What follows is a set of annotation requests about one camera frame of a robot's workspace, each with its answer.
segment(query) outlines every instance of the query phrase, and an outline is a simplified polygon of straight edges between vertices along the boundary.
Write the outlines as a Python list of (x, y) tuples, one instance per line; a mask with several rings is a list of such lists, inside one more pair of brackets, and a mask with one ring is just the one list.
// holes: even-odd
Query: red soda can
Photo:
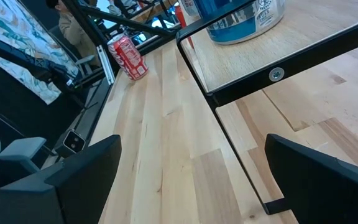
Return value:
[(131, 80), (138, 80), (146, 75), (149, 68), (130, 38), (119, 34), (113, 37), (107, 45), (111, 55)]

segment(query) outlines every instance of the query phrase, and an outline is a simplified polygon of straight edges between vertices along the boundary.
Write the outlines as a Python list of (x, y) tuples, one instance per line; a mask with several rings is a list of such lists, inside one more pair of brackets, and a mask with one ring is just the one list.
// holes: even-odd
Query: metal screw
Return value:
[(270, 79), (270, 81), (272, 82), (277, 82), (280, 81), (283, 77), (284, 77), (284, 69), (282, 68), (273, 68), (270, 73), (268, 74), (268, 77)]

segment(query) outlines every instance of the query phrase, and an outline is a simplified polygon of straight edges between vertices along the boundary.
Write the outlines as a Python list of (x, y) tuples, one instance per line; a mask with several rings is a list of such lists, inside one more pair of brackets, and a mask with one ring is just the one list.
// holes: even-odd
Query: person sitting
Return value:
[[(96, 6), (97, 2), (97, 0), (89, 0), (91, 6)], [(59, 28), (63, 36), (78, 49), (83, 58), (94, 55), (94, 59), (89, 64), (94, 68), (100, 67), (101, 63), (94, 43), (72, 16), (62, 0), (46, 0), (46, 3), (49, 8), (56, 9), (59, 12)]]

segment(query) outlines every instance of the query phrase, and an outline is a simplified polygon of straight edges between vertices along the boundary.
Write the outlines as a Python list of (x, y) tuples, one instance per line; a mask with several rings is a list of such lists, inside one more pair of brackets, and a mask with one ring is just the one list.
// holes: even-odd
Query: wooden tabletop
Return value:
[[(234, 45), (217, 45), (205, 30), (192, 36), (205, 87), (212, 91), (358, 24), (358, 0), (286, 0), (271, 30)], [(186, 23), (196, 20), (183, 11)]]
[(358, 166), (358, 49), (217, 111), (264, 202), (283, 196), (264, 152), (268, 133)]
[(91, 140), (122, 137), (99, 223), (293, 223), (264, 213), (175, 42), (146, 61), (143, 79), (118, 75)]

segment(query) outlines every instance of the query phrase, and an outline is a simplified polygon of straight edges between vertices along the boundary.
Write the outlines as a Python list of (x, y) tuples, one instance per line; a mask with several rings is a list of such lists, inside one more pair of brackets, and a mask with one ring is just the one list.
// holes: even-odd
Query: blue container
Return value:
[[(206, 16), (230, 0), (194, 0), (201, 17)], [(256, 0), (252, 5), (232, 13), (207, 28), (217, 44), (235, 44), (268, 31), (283, 17), (284, 0)]]

